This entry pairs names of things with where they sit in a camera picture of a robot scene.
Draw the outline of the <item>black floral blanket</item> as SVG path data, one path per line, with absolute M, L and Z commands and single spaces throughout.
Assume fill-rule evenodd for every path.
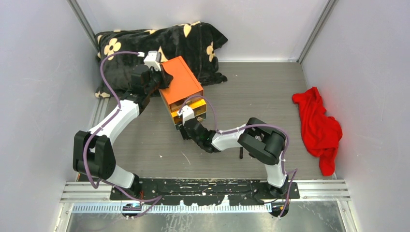
M 131 70 L 143 64 L 143 57 L 132 52 L 157 51 L 161 62 L 181 56 L 202 86 L 220 84 L 227 77 L 219 72 L 215 51 L 228 42 L 213 25 L 197 21 L 173 25 L 163 29 L 104 31 L 95 36 L 98 45 L 97 61 L 107 58 L 102 82 L 96 89 L 97 98 L 110 98 L 112 91 L 123 95 L 131 85 Z

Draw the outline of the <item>orange drawer organizer box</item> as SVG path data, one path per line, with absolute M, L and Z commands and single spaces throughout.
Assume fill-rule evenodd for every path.
M 168 112 L 176 130 L 179 130 L 179 124 L 182 118 L 177 112 L 182 108 L 183 102 L 188 98 L 188 106 L 193 109 L 194 116 L 201 122 L 206 119 L 207 105 L 204 99 L 198 97 L 204 94 L 203 87 L 186 64 L 183 57 L 178 56 L 162 63 L 163 69 L 173 76 L 169 87 L 161 89 L 160 95 L 168 107 Z

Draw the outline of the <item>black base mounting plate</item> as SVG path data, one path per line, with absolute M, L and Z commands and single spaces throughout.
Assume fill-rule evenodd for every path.
M 286 198 L 299 199 L 297 183 L 287 183 L 275 190 L 260 179 L 160 179 L 142 178 L 137 189 L 113 188 L 111 200 L 128 200 L 128 196 L 142 200 L 161 197 L 159 205 L 217 206 L 223 200 L 229 206 L 261 205 L 264 202 L 280 202 Z

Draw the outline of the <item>red cloth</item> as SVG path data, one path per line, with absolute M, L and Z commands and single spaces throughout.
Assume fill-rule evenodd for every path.
M 331 176 L 336 169 L 339 142 L 343 136 L 340 123 L 326 115 L 323 98 L 316 87 L 292 95 L 298 107 L 301 138 L 309 154 L 319 158 L 323 176 Z

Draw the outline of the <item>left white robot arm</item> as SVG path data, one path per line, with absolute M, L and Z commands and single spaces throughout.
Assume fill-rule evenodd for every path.
M 73 169 L 81 174 L 122 187 L 130 200 L 139 197 L 139 176 L 121 168 L 113 151 L 113 144 L 128 124 L 147 107 L 151 95 L 169 87 L 173 76 L 163 65 L 154 69 L 138 65 L 132 71 L 132 86 L 121 97 L 117 107 L 97 126 L 89 131 L 78 131 L 74 136 Z

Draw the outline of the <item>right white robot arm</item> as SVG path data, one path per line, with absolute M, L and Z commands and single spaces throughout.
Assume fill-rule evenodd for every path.
M 197 119 L 179 124 L 184 140 L 193 140 L 207 153 L 217 153 L 239 147 L 264 164 L 269 194 L 276 199 L 286 194 L 288 174 L 284 168 L 284 154 L 289 145 L 288 135 L 274 125 L 251 117 L 248 122 L 231 130 L 208 130 Z

